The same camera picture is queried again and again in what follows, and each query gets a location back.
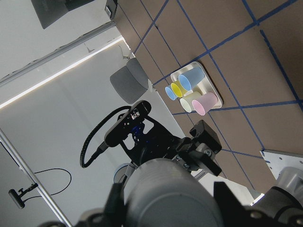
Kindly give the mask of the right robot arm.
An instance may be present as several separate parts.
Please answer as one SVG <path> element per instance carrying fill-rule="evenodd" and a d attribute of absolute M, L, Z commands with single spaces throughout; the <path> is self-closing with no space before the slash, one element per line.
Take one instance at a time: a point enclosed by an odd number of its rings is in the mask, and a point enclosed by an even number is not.
<path fill-rule="evenodd" d="M 188 171 L 167 159 L 137 168 L 126 183 L 112 185 L 104 212 L 115 227 L 295 227 L 303 219 L 302 171 L 252 206 L 243 206 L 225 182 L 209 193 Z"/>

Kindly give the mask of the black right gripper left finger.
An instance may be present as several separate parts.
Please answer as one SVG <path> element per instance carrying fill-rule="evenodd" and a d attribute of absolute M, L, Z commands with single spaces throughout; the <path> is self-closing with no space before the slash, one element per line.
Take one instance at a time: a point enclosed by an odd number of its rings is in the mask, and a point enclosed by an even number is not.
<path fill-rule="evenodd" d="M 114 183 L 110 190 L 104 214 L 111 227 L 121 227 L 125 222 L 124 185 Z"/>

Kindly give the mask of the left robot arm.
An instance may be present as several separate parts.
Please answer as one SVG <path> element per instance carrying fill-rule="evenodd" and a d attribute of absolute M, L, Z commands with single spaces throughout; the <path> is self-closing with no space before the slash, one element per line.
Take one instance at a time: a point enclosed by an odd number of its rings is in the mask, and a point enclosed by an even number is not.
<path fill-rule="evenodd" d="M 134 147 L 128 149 L 124 142 L 121 146 L 130 155 L 131 162 L 121 164 L 114 173 L 115 183 L 126 184 L 133 172 L 147 161 L 169 159 L 187 172 L 202 170 L 195 176 L 200 179 L 211 173 L 218 176 L 221 168 L 214 162 L 222 145 L 217 133 L 204 121 L 198 121 L 189 131 L 189 137 L 179 138 L 170 133 L 158 121 L 149 118 L 153 127 L 144 133 L 144 123 L 132 130 Z"/>

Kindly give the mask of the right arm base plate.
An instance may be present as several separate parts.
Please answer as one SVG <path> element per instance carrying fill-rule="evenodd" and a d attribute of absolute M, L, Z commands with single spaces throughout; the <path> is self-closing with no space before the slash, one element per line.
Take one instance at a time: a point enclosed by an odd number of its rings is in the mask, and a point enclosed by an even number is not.
<path fill-rule="evenodd" d="M 276 180 L 285 167 L 294 167 L 301 170 L 303 169 L 302 154 L 294 154 L 269 149 L 262 149 L 260 153 Z"/>

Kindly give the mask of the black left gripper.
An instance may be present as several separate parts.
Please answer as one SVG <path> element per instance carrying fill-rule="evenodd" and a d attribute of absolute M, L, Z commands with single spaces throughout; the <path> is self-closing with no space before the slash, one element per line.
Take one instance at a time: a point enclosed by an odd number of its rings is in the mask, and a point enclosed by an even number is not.
<path fill-rule="evenodd" d="M 178 149 L 178 146 L 189 141 L 188 137 L 174 136 L 153 118 L 146 118 L 146 120 L 153 123 L 153 127 L 147 133 L 143 132 L 144 123 L 140 123 L 131 130 L 134 140 L 133 148 L 128 149 L 123 141 L 120 143 L 133 164 L 140 166 L 152 159 L 175 157 L 175 162 L 188 172 L 201 169 L 215 176 L 222 172 L 222 169 L 214 162 L 215 154 L 222 149 L 220 140 L 216 132 L 204 120 L 197 122 L 189 131 L 193 139 L 201 144 L 199 146 L 186 144 Z"/>

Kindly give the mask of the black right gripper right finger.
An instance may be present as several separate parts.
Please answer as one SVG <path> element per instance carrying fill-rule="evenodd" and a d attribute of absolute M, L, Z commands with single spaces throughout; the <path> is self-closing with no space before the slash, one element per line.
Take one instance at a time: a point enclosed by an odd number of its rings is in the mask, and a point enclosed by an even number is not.
<path fill-rule="evenodd" d="M 214 183 L 214 199 L 220 208 L 225 227 L 249 226 L 247 211 L 225 182 Z"/>

